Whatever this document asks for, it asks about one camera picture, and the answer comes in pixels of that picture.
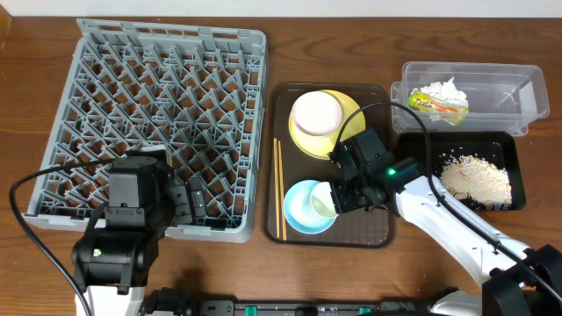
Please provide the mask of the white cup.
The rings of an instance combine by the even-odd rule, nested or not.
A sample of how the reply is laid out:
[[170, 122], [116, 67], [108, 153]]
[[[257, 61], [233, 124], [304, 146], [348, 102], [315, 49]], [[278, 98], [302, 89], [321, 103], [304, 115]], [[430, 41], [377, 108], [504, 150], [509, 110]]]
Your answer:
[[329, 182], [318, 183], [311, 191], [311, 205], [318, 215], [325, 219], [334, 219], [338, 216], [331, 192]]

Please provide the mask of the pink bowl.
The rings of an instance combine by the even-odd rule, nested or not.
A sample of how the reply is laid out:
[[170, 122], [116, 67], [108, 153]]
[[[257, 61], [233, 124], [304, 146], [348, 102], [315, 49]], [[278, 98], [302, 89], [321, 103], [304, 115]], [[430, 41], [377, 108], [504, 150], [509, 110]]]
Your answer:
[[342, 107], [335, 97], [324, 91], [307, 92], [292, 106], [292, 121], [303, 133], [326, 136], [342, 123]]

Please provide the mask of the light blue bowl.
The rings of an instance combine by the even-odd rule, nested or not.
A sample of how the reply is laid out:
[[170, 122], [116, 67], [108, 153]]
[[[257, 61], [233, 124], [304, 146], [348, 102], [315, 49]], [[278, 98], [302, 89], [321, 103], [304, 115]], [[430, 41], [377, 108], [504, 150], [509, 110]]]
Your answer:
[[318, 215], [311, 205], [311, 191], [321, 183], [304, 180], [295, 183], [285, 194], [285, 216], [289, 225], [304, 234], [318, 234], [328, 230], [335, 219], [325, 219]]

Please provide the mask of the wooden chopstick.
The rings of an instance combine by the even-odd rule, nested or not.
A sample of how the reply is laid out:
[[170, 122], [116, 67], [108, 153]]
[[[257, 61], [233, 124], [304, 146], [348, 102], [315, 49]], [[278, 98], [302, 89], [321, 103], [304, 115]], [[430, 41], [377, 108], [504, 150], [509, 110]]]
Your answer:
[[279, 216], [279, 192], [278, 192], [278, 155], [277, 155], [277, 138], [273, 139], [273, 161], [274, 161], [274, 189], [275, 189], [275, 219], [276, 219], [276, 235], [280, 238], [280, 216]]
[[282, 156], [282, 143], [280, 140], [277, 141], [277, 156], [278, 156], [278, 173], [279, 173], [279, 190], [280, 190], [280, 202], [281, 202], [281, 216], [282, 216], [282, 238], [283, 241], [287, 240], [287, 224], [285, 216], [285, 181], [284, 181], [284, 170], [283, 170], [283, 156]]

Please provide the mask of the green snack wrapper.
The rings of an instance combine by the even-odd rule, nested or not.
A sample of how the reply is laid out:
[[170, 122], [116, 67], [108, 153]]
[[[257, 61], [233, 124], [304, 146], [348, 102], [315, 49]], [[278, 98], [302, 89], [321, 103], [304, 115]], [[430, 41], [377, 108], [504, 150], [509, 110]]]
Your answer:
[[452, 126], [459, 125], [468, 114], [467, 107], [447, 104], [419, 90], [410, 94], [407, 104], [419, 111], [428, 112], [433, 121], [444, 120]]

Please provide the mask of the rice food scraps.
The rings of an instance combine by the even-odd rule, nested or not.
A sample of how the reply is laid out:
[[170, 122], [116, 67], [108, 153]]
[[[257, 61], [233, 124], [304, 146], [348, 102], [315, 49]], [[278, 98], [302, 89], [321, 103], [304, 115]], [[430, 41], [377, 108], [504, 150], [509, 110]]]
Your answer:
[[487, 210], [512, 205], [508, 172], [484, 158], [474, 155], [451, 157], [439, 178], [456, 199], [469, 198], [483, 204]]

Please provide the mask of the white tissue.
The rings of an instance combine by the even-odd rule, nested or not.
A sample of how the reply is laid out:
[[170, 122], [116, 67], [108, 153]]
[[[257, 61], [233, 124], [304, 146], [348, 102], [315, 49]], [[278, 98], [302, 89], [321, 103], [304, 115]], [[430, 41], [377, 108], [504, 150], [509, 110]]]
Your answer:
[[420, 91], [446, 104], [464, 108], [469, 107], [467, 95], [456, 87], [453, 77], [447, 82], [431, 83], [430, 85], [420, 88]]

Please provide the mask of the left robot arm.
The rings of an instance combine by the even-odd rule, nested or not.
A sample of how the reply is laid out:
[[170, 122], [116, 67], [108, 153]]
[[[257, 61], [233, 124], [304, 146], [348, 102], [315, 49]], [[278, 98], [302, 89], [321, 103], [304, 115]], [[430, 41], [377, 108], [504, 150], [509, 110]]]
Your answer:
[[204, 208], [197, 193], [176, 180], [169, 150], [132, 150], [109, 168], [109, 199], [90, 215], [72, 259], [89, 315], [193, 315], [188, 293], [145, 293], [159, 241], [171, 226], [190, 224]]

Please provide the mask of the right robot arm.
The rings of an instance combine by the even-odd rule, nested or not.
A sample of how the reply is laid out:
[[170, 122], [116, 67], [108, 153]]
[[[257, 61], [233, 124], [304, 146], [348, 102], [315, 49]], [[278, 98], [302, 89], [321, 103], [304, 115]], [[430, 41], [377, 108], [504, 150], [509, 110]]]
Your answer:
[[432, 172], [432, 143], [424, 133], [425, 162], [396, 161], [371, 129], [338, 140], [329, 158], [342, 172], [331, 185], [339, 214], [391, 205], [444, 248], [480, 286], [478, 296], [450, 291], [428, 315], [559, 315], [561, 253], [530, 248], [494, 228], [458, 201]]

